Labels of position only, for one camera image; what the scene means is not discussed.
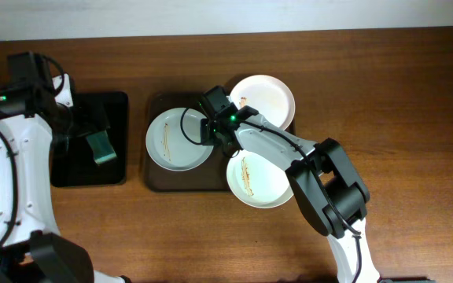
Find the green scrub sponge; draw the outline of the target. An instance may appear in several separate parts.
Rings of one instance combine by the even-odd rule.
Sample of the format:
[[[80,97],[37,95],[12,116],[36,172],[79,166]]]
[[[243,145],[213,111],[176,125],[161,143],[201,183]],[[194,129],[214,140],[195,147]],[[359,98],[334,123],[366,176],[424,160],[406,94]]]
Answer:
[[[87,135],[86,140],[92,150],[94,162],[98,166],[111,162],[117,158],[106,130]]]

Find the light blue plate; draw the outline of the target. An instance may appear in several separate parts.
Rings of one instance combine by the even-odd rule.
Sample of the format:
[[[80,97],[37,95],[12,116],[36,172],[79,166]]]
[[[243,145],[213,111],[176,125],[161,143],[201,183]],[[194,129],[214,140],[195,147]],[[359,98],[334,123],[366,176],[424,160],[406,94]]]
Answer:
[[[149,125],[145,146],[150,158],[169,171],[188,171],[203,164],[211,155],[213,145],[195,145],[199,142],[201,120],[205,116],[195,109],[188,109],[181,121],[185,108],[172,108],[158,115]]]

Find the white plate bottom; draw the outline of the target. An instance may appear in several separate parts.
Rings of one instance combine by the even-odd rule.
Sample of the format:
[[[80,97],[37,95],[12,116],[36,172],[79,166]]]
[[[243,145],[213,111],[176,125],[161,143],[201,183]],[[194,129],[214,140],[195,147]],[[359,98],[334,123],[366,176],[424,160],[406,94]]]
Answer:
[[[245,150],[229,160],[226,181],[236,198],[254,208],[276,208],[293,197],[282,169]]]

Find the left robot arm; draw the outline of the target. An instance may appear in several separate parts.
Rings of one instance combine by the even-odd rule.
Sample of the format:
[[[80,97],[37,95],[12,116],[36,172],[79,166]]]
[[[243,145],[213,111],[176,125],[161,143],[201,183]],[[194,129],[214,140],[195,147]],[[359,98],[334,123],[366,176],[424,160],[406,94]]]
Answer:
[[[0,282],[112,281],[85,248],[63,238],[51,189],[118,185],[126,178],[128,98],[77,94],[57,62],[7,58],[0,89]]]

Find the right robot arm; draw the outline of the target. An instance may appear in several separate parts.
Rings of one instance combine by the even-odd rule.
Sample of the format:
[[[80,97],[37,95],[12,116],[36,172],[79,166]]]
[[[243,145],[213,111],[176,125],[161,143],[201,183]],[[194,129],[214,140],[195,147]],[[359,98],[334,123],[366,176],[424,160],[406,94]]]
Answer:
[[[379,282],[366,241],[370,193],[342,146],[320,143],[271,124],[250,106],[238,108],[221,86],[202,94],[207,119],[201,141],[255,153],[285,172],[301,214],[328,239],[339,282]]]

